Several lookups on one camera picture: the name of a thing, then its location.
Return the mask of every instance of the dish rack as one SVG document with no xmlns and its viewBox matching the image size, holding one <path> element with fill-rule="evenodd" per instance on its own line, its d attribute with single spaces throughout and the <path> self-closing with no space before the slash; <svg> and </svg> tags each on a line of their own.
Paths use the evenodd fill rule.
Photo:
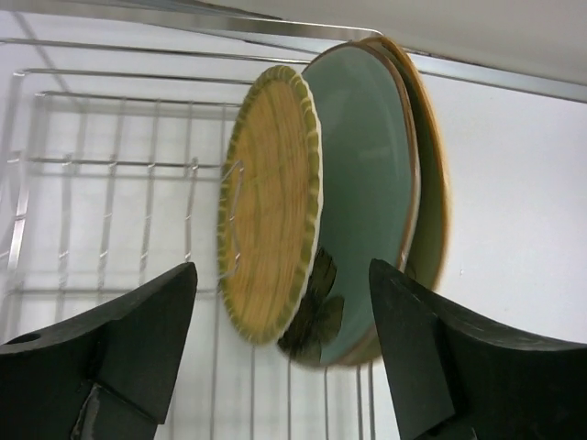
<svg viewBox="0 0 587 440">
<path fill-rule="evenodd" d="M 0 343 L 192 260 L 194 317 L 156 438 L 397 436 L 382 365 L 298 368 L 273 346 L 242 342 L 216 293 L 220 167 L 244 94 L 273 64 L 301 71 L 317 52 L 373 33 L 282 25 L 284 40 L 299 29 L 321 37 L 302 38 L 303 48 L 293 50 L 275 47 L 266 30 L 253 32 L 269 39 L 263 44 L 243 41 L 255 39 L 251 24 L 276 22 L 234 18 L 232 27 L 193 33 L 165 20 L 205 16 L 156 11 L 163 21 L 154 27 L 139 23 L 155 12 L 148 9 L 132 9 L 136 20 L 105 20 L 122 9 L 18 5 L 56 12 L 0 12 L 0 28 L 12 34 L 0 48 L 7 61 L 0 71 Z M 234 29 L 248 37 L 227 35 Z"/>
</svg>

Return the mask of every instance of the white surface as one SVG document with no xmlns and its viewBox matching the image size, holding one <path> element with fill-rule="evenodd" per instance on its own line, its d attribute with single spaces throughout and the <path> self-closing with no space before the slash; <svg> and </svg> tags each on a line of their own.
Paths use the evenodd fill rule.
<svg viewBox="0 0 587 440">
<path fill-rule="evenodd" d="M 214 0 L 288 20 L 379 30 L 406 47 L 587 83 L 582 0 Z"/>
<path fill-rule="evenodd" d="M 244 51 L 268 55 L 287 54 L 271 48 L 252 48 L 221 38 L 198 37 L 169 29 L 31 17 L 42 39 L 137 44 L 192 50 Z M 11 17 L 0 16 L 2 37 L 19 37 Z M 6 100 L 7 81 L 16 69 L 42 66 L 32 48 L 0 48 L 0 94 Z M 50 50 L 60 68 L 212 74 L 253 79 L 266 65 L 235 66 L 228 61 L 179 60 L 159 57 L 82 54 Z M 132 83 L 101 79 L 66 78 L 74 90 L 108 91 L 180 99 L 237 101 L 246 87 L 193 85 L 185 82 Z M 587 184 L 582 172 L 587 162 L 583 147 L 587 135 L 587 105 L 507 92 L 452 80 L 428 78 L 426 84 L 444 132 L 454 197 L 449 263 L 441 284 L 445 294 L 473 310 L 510 325 L 543 335 L 587 342 L 587 300 L 582 252 L 587 231 L 581 227 L 587 213 Z M 57 90 L 50 77 L 26 79 L 26 103 L 40 90 Z M 52 119 L 48 150 L 72 152 L 79 116 L 61 106 Z M 107 157 L 113 147 L 116 118 L 90 114 L 85 151 Z M 122 151 L 133 159 L 145 159 L 150 147 L 151 119 L 125 119 Z M 193 121 L 192 155 L 202 162 L 220 159 L 221 133 L 218 120 Z M 27 143 L 28 114 L 18 115 L 13 149 Z M 158 159 L 183 160 L 185 120 L 170 114 L 161 118 Z M 58 175 L 61 166 L 47 167 Z M 103 169 L 87 172 L 102 173 Z M 145 180 L 143 169 L 125 170 L 141 179 L 116 182 L 111 252 L 106 268 L 106 287 L 133 287 L 138 282 Z M 180 171 L 171 171 L 177 175 Z M 156 171 L 155 209 L 151 233 L 148 278 L 183 261 L 183 217 L 188 181 L 163 179 Z M 23 247 L 21 271 L 30 288 L 56 288 L 61 233 L 61 192 L 64 180 L 44 176 L 33 181 L 30 218 Z M 68 285 L 95 287 L 102 215 L 107 180 L 75 178 L 72 183 L 72 235 Z M 196 184 L 194 260 L 200 286 L 214 285 L 214 199 L 217 186 Z M 55 296 L 30 294 L 23 300 L 18 333 L 49 325 L 55 318 Z M 69 296 L 65 317 L 95 305 L 95 298 Z M 209 438 L 210 396 L 214 334 L 214 301 L 201 299 L 186 345 L 178 379 L 172 420 L 159 430 L 159 439 Z M 216 381 L 215 439 L 249 439 L 250 348 L 235 335 L 220 314 L 218 375 Z M 273 348 L 257 350 L 255 368 L 255 439 L 287 438 L 286 361 Z M 393 406 L 382 366 L 375 368 L 377 438 L 398 438 L 391 415 Z M 323 375 L 297 368 L 292 373 L 293 440 L 325 437 Z M 363 410 L 367 415 L 367 381 L 363 375 Z M 354 372 L 328 373 L 330 438 L 356 440 L 358 419 Z M 363 421 L 365 438 L 369 421 Z"/>
</svg>

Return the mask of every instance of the plate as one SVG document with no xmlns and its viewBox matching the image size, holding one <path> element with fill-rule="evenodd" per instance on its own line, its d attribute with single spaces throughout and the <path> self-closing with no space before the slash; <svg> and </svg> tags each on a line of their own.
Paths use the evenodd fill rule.
<svg viewBox="0 0 587 440">
<path fill-rule="evenodd" d="M 369 265 L 381 258 L 404 268 L 419 205 L 419 164 L 407 91 L 380 53 L 345 43 L 318 56 L 302 75 L 322 127 L 325 204 L 318 243 L 327 257 L 315 264 L 308 284 L 314 313 L 306 313 L 297 341 L 287 342 L 294 360 L 329 366 L 376 339 Z M 336 268 L 331 283 L 315 276 L 317 270 L 332 276 L 322 266 Z"/>
<path fill-rule="evenodd" d="M 426 87 L 410 57 L 386 37 L 361 41 L 388 58 L 402 75 L 415 120 L 422 187 L 420 209 L 405 273 L 435 291 L 445 265 L 449 243 L 450 186 L 448 165 L 440 130 Z M 345 359 L 348 365 L 361 364 L 379 356 L 381 348 L 373 339 L 362 350 Z"/>
<path fill-rule="evenodd" d="M 219 289 L 252 344 L 282 336 L 306 291 L 323 204 L 320 133 L 312 93 L 288 66 L 257 79 L 233 128 L 218 206 Z"/>
</svg>

